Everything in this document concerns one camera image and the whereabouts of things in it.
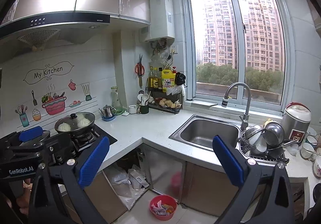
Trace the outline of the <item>person's left hand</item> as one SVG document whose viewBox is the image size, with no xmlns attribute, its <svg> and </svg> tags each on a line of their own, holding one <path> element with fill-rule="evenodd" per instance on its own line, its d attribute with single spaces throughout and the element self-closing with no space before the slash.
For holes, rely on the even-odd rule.
<svg viewBox="0 0 321 224">
<path fill-rule="evenodd" d="M 18 180 L 10 182 L 9 186 L 14 195 L 20 195 L 16 197 L 16 204 L 19 210 L 25 216 L 29 215 L 29 200 L 32 189 L 31 179 Z"/>
</svg>

